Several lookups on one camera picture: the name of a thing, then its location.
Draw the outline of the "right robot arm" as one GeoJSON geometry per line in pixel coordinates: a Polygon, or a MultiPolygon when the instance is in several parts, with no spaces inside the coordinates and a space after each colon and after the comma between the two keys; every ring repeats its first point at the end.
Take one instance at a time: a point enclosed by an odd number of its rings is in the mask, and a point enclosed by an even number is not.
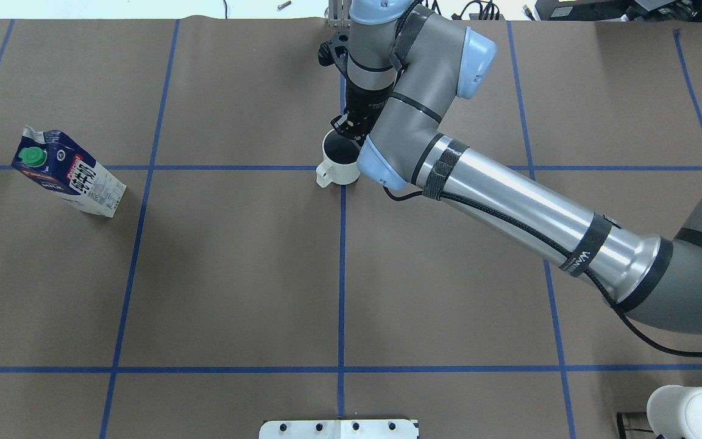
{"type": "Polygon", "coordinates": [[[324,42],[320,64],[346,79],[332,120],[359,150],[365,177],[391,195],[407,185],[511,237],[599,290],[635,336],[635,323],[702,335],[702,198],[672,239],[638,235],[439,131],[456,98],[476,95],[495,42],[419,1],[354,1],[350,25],[324,42]]]}

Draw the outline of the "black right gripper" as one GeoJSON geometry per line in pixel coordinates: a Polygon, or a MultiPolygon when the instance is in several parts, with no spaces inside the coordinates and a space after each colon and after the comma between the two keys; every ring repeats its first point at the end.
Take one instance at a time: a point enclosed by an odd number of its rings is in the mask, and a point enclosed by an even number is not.
{"type": "Polygon", "coordinates": [[[362,145],[392,94],[394,83],[370,91],[353,82],[346,83],[345,112],[331,120],[335,133],[362,145]]]}

